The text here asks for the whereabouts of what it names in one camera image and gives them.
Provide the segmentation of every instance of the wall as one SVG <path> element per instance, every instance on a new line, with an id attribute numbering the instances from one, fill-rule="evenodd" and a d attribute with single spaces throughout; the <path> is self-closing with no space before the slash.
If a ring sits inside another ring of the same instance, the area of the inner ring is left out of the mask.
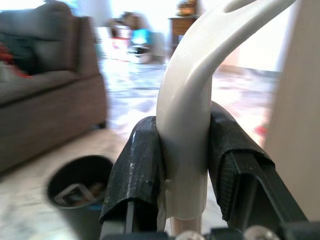
<path id="1" fill-rule="evenodd" d="M 97 9 L 86 10 L 95 15 L 97 24 L 101 23 L 102 16 L 119 17 L 124 11 L 136 12 L 143 16 L 147 28 L 155 33 L 155 48 L 153 54 L 166 56 L 170 52 L 170 25 L 168 18 L 175 15 L 178 0 L 93 0 L 95 3 L 104 2 L 109 6 L 110 13 L 105 14 L 99 6 Z M 205 11 L 224 3 L 225 0 L 198 0 L 198 12 Z M 237 67 L 252 68 L 265 71 L 281 72 L 290 40 L 291 28 L 294 22 L 295 7 L 292 6 L 269 22 L 255 35 L 231 53 L 223 64 Z"/>
<path id="2" fill-rule="evenodd" d="M 295 19 L 296 4 L 257 31 L 239 50 L 237 66 L 281 72 Z"/>
<path id="3" fill-rule="evenodd" d="M 80 14 L 92 17 L 94 26 L 104 26 L 111 17 L 110 0 L 78 0 Z"/>
<path id="4" fill-rule="evenodd" d="M 265 150 L 306 216 L 320 220 L 320 1 L 302 0 Z"/>

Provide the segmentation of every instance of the curved white bar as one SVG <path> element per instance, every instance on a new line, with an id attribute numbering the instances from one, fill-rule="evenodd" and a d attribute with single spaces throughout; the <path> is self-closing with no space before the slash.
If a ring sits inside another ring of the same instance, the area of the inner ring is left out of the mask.
<path id="1" fill-rule="evenodd" d="M 175 50 L 156 113 L 167 170 L 167 218 L 192 220 L 206 206 L 212 74 L 227 55 L 294 1 L 229 1 L 203 14 Z"/>

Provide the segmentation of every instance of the tiled floor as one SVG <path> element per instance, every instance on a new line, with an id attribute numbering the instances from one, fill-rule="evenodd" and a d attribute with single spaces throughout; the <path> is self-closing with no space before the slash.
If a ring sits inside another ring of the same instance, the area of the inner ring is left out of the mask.
<path id="1" fill-rule="evenodd" d="M 50 176 L 70 160 L 89 154 L 117 159 L 133 126 L 156 114 L 159 86 L 165 71 L 160 64 L 134 65 L 115 60 L 100 63 L 109 97 L 109 129 L 89 131 L 28 162 L 0 182 L 1 240 L 76 240 L 73 231 L 46 200 Z M 241 74 L 216 72 L 212 99 L 233 114 L 259 144 L 255 128 L 268 122 L 275 75 L 253 70 Z M 203 231 L 225 226 L 210 184 Z"/>

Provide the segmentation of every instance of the wooden furniture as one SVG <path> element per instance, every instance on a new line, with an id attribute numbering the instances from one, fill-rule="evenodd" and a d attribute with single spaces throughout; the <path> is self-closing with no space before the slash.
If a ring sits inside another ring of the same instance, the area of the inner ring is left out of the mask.
<path id="1" fill-rule="evenodd" d="M 182 36 L 190 28 L 190 26 L 197 20 L 197 16 L 175 16 L 169 18 L 171 24 L 171 49 L 172 54 L 179 44 L 179 36 Z"/>

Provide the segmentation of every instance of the gray sofa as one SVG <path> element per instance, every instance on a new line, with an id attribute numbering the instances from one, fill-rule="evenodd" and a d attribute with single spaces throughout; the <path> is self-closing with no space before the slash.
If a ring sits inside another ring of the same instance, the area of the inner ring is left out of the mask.
<path id="1" fill-rule="evenodd" d="M 34 40 L 42 73 L 0 82 L 0 172 L 90 129 L 107 100 L 88 17 L 58 1 L 0 12 L 0 33 Z"/>

